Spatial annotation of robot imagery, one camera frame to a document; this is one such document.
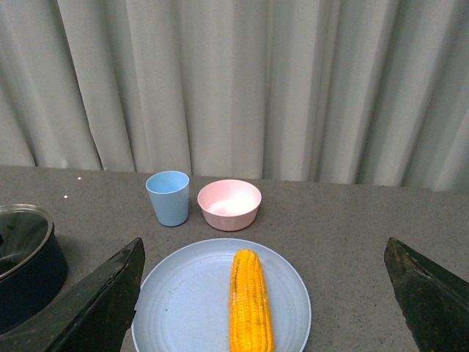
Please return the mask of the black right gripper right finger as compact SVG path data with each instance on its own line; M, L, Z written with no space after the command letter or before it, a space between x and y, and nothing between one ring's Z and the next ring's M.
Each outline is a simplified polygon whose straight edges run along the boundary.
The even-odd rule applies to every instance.
M420 351L468 350L468 283L396 238L385 267Z

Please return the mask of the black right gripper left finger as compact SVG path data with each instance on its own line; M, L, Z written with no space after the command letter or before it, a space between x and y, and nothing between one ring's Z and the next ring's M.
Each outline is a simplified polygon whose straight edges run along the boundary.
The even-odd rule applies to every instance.
M120 351L145 263L136 238L32 318L1 335L2 351Z

